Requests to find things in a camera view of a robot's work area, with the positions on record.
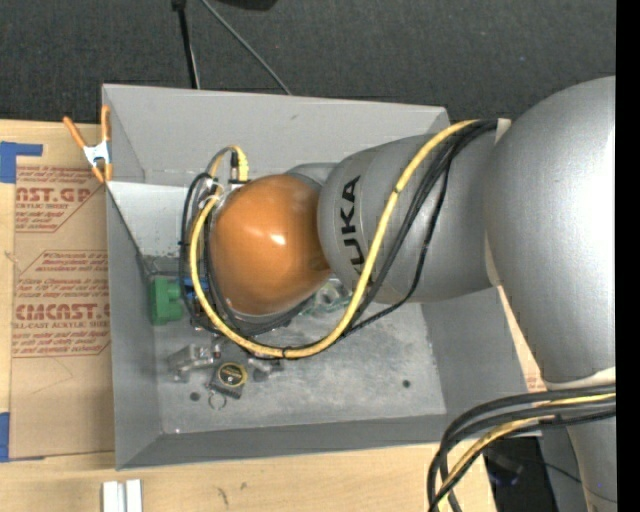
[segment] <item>orange sphere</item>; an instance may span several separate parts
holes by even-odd
[[[291,309],[331,273],[316,224],[319,194],[289,175],[258,178],[220,207],[211,258],[220,290],[240,313]]]

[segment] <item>cardboard sheet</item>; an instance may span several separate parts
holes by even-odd
[[[94,143],[97,127],[80,128]],[[111,450],[105,188],[62,123],[4,121],[0,141],[42,145],[42,156],[16,158],[15,235],[3,261],[14,295],[9,456]]]

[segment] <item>alligator clip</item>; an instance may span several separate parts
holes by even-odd
[[[62,118],[62,122],[68,128],[73,140],[75,140],[80,149],[84,151],[87,160],[91,164],[91,172],[93,172],[93,175],[100,183],[111,181],[111,177],[113,176],[113,164],[111,163],[111,123],[109,122],[110,112],[108,105],[102,105],[100,112],[102,142],[97,146],[87,146],[86,141],[71,118],[67,116]],[[104,170],[98,167],[98,160],[104,161]]]

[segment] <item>yellow wire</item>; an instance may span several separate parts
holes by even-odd
[[[577,396],[574,398],[561,398],[558,400],[553,400],[551,402],[546,402],[544,405],[569,405],[569,404],[579,404],[579,403],[585,403],[585,402],[599,402],[602,400],[606,400],[608,398],[612,398],[616,396],[615,393],[607,393],[604,395],[589,395],[589,396]],[[450,482],[452,482],[455,478],[457,478],[458,474],[462,471],[462,469],[464,468],[464,466],[470,461],[472,460],[479,452],[481,452],[482,450],[484,450],[484,448],[491,444],[493,441],[495,441],[496,439],[499,439],[500,437],[507,435],[511,432],[513,432],[514,430],[518,430],[519,428],[525,426],[527,423],[530,424],[535,424],[538,421],[540,421],[542,418],[545,418],[546,416],[549,416],[548,414],[541,414],[540,416],[536,416],[535,418],[527,418],[524,420],[515,420],[515,421],[511,421],[508,423],[503,423],[502,425],[499,425],[497,427],[495,427],[494,429],[490,430],[489,432],[487,432],[483,437],[481,437],[480,439],[478,439],[461,457],[460,459],[458,459],[458,462],[456,462],[455,466],[453,467],[453,469],[451,470],[451,472],[449,473],[449,476],[446,478],[446,480],[444,482],[442,482],[442,487],[445,487],[447,485],[449,485]],[[440,500],[438,501],[438,508],[440,506],[440,503],[442,503],[442,500],[444,500],[448,495],[449,492],[447,492],[446,494],[444,494],[442,496],[442,498],[440,498]]]
[[[402,190],[406,187],[407,183],[409,182],[409,179],[411,178],[413,173],[416,171],[418,166],[424,161],[424,159],[438,144],[440,144],[443,140],[445,140],[447,137],[451,136],[458,130],[461,130],[462,128],[464,128],[465,126],[468,126],[473,122],[474,121],[462,121],[460,123],[456,123],[452,126],[449,126],[448,128],[442,130],[440,133],[435,135],[433,138],[431,138],[426,144],[424,144],[420,148],[420,150],[416,153],[416,155],[413,157],[411,162],[409,162],[409,165],[407,165],[407,167],[404,169],[404,171],[400,175],[400,178],[398,179],[396,186],[394,187],[393,191],[389,195],[389,198],[387,199],[387,203],[380,217],[380,221],[378,222],[378,227],[376,228],[373,241],[371,242],[369,254],[367,255],[367,258],[365,260],[364,267],[362,268],[362,273],[360,274],[360,278],[358,280],[356,288],[351,297],[351,301],[349,302],[349,305],[347,306],[342,318],[338,322],[338,325],[336,325],[336,327],[326,337],[322,338],[321,340],[318,340],[312,345],[309,345],[306,347],[288,348],[286,349],[286,354],[285,354],[285,349],[268,347],[261,343],[246,339],[240,336],[235,331],[233,331],[229,326],[227,326],[224,323],[224,321],[213,310],[213,308],[211,307],[211,304],[209,304],[209,301],[207,300],[206,295],[204,294],[204,291],[202,290],[202,287],[200,286],[196,249],[197,249],[197,242],[200,236],[200,232],[202,231],[202,228],[204,226],[204,221],[209,215],[209,213],[211,212],[211,210],[215,207],[217,202],[217,201],[210,201],[205,206],[205,208],[198,214],[194,224],[194,229],[191,234],[191,240],[190,240],[189,266],[191,270],[191,278],[193,280],[193,288],[194,288],[195,294],[198,297],[198,300],[200,301],[202,308],[204,309],[205,313],[207,314],[207,316],[209,317],[213,325],[218,330],[220,330],[222,334],[224,334],[226,337],[228,337],[230,340],[234,341],[244,349],[253,353],[263,354],[266,356],[271,356],[276,358],[300,359],[303,357],[310,357],[323,351],[324,349],[332,345],[347,328],[347,326],[351,322],[351,319],[355,315],[358,309],[358,306],[360,305],[360,300],[362,299],[366,291],[367,285],[369,283],[369,278],[371,277],[371,273],[373,272],[373,266],[378,257],[378,252],[380,251],[380,246],[382,245],[384,234],[387,230],[387,226],[391,219],[391,214],[393,213],[393,209],[395,208],[396,203],[398,201],[398,196],[400,195]],[[214,173],[215,173],[215,169],[217,169],[218,163],[219,163],[219,160],[216,159],[216,161],[212,165],[212,170]]]
[[[222,162],[222,158],[229,151],[235,151],[238,154],[238,181],[248,181],[249,180],[249,160],[247,159],[247,155],[242,151],[240,146],[231,145],[227,146],[220,151],[215,157],[215,160],[211,164],[211,167],[207,170],[209,176],[212,178],[216,175],[218,171],[218,167],[220,167],[220,162]]]

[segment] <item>green connector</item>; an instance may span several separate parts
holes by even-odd
[[[182,318],[178,283],[169,282],[163,277],[155,279],[149,286],[149,304],[153,325],[165,325]]]

